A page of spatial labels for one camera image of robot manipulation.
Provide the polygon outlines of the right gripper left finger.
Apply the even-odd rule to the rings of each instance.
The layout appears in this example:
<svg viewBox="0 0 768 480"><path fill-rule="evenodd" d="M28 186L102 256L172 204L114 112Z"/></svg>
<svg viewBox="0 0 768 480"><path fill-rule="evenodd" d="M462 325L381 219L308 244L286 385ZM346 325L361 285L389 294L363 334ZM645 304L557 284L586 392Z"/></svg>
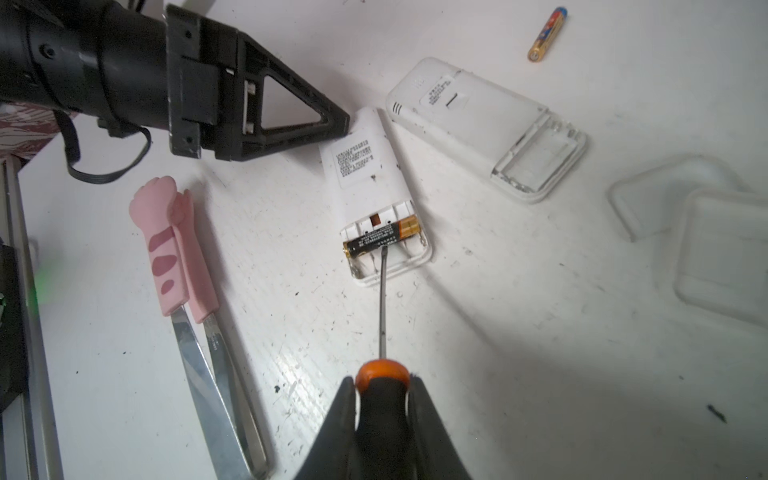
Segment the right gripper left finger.
<svg viewBox="0 0 768 480"><path fill-rule="evenodd" d="M351 376L337 390L325 420L295 480L350 478L355 444L357 392Z"/></svg>

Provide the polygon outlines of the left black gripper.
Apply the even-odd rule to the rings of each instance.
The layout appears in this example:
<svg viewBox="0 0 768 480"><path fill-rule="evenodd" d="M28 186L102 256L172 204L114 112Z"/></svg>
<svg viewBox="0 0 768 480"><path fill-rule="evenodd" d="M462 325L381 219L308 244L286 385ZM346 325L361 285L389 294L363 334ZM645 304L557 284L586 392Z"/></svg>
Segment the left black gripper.
<svg viewBox="0 0 768 480"><path fill-rule="evenodd" d="M116 1L4 1L1 98L90 115L118 138L163 129L175 155L242 161L243 40L176 6L156 20Z"/></svg>

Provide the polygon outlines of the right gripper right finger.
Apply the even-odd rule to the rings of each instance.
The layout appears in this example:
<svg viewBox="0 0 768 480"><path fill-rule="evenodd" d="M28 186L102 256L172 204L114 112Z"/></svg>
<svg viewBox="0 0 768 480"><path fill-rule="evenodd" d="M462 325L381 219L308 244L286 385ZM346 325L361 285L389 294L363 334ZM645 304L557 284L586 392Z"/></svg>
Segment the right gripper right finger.
<svg viewBox="0 0 768 480"><path fill-rule="evenodd" d="M470 479L424 381L410 376L407 419L416 479Z"/></svg>

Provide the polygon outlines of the orange black screwdriver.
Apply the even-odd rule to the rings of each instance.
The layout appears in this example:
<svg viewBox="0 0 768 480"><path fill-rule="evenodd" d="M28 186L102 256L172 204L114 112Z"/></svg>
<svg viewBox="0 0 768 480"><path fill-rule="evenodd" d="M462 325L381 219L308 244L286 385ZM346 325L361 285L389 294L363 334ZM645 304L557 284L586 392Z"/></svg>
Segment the orange black screwdriver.
<svg viewBox="0 0 768 480"><path fill-rule="evenodd" d="M356 430L362 479L401 479L407 473L410 435L406 397L408 370L387 357L386 273L388 248L381 249L378 358L365 363L356 376L360 415Z"/></svg>

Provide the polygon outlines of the black gold battery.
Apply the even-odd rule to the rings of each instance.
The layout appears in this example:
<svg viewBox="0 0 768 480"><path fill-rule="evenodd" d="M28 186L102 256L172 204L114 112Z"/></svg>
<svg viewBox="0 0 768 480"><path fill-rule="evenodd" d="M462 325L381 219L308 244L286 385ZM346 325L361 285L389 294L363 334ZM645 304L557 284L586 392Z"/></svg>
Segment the black gold battery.
<svg viewBox="0 0 768 480"><path fill-rule="evenodd" d="M415 215L368 232L344 243L344 253L350 259L373 252L421 233L421 224Z"/></svg>

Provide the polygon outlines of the white battery cover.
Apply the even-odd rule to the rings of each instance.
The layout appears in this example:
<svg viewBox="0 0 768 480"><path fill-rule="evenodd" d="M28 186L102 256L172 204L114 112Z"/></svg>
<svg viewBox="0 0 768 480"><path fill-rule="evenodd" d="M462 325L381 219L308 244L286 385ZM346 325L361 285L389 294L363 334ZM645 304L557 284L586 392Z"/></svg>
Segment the white battery cover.
<svg viewBox="0 0 768 480"><path fill-rule="evenodd" d="M614 182L606 191L606 201L625 238L636 242L667 231L679 205L701 188L752 191L725 161L682 154Z"/></svg>
<svg viewBox="0 0 768 480"><path fill-rule="evenodd" d="M700 189L684 201L669 247L668 285L680 302L767 326L767 199Z"/></svg>

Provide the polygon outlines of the white remote green buttons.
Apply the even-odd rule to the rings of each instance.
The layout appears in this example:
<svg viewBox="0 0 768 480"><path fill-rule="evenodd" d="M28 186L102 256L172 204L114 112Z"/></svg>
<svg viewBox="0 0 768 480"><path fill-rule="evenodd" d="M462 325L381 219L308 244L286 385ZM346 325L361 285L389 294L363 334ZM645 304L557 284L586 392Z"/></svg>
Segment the white remote green buttons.
<svg viewBox="0 0 768 480"><path fill-rule="evenodd" d="M349 133L319 147L332 210L334 230L354 281L362 286L380 282L381 249L350 259L344 243L388 223L415 215L421 233L388 248L387 275L396 276L430 260L432 245L408 188L379 112L365 107L351 117Z"/></svg>

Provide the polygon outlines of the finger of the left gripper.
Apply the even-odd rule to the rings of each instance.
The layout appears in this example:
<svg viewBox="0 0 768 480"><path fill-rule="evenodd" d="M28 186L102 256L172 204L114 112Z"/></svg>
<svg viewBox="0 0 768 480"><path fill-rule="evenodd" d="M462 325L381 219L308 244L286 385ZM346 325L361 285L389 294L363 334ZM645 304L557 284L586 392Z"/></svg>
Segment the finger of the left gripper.
<svg viewBox="0 0 768 480"><path fill-rule="evenodd" d="M242 113L237 159L251 160L347 135L350 115L251 37L238 35L237 73L242 77ZM266 127L266 86L279 85L318 116L315 122Z"/></svg>

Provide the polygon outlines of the white remote grey buttons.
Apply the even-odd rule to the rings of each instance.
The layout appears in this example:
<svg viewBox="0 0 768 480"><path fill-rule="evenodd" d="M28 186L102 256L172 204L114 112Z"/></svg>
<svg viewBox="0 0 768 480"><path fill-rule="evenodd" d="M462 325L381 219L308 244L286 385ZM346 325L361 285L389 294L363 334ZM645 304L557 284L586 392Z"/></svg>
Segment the white remote grey buttons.
<svg viewBox="0 0 768 480"><path fill-rule="evenodd" d="M442 60L421 60L387 95L389 118L508 197L545 199L588 136L547 106Z"/></svg>

